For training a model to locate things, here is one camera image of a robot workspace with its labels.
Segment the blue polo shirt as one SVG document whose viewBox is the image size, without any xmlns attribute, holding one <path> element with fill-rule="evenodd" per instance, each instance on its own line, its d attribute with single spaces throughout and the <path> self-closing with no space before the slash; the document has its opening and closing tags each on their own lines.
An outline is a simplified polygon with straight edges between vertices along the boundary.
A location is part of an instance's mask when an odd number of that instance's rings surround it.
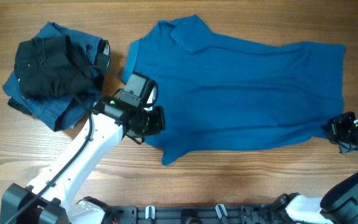
<svg viewBox="0 0 358 224">
<path fill-rule="evenodd" d="M 255 151 L 322 137 L 340 114 L 342 44 L 276 47 L 212 32 L 197 15 L 159 21 L 131 43 L 123 78 L 159 87 L 165 130 L 146 138 L 168 165 L 192 151 Z"/>
</svg>

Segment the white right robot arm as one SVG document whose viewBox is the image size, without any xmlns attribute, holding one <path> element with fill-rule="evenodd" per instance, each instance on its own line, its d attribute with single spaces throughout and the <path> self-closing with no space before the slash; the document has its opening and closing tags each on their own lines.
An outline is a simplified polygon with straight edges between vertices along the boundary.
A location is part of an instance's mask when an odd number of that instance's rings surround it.
<svg viewBox="0 0 358 224">
<path fill-rule="evenodd" d="M 321 126 L 341 154 L 358 151 L 358 119 L 346 112 Z M 358 223 L 358 172 L 334 186 L 322 198 L 283 194 L 270 207 L 273 223 Z"/>
</svg>

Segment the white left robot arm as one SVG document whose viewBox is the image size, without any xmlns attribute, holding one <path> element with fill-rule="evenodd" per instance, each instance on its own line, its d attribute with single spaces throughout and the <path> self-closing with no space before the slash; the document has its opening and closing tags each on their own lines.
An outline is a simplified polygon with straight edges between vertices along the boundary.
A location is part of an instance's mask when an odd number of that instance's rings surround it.
<svg viewBox="0 0 358 224">
<path fill-rule="evenodd" d="M 11 184 L 2 195 L 0 223 L 112 223 L 109 205 L 92 197 L 73 200 L 105 154 L 124 137 L 143 139 L 165 128 L 161 106 L 150 98 L 104 97 L 64 153 L 25 187 Z"/>
</svg>

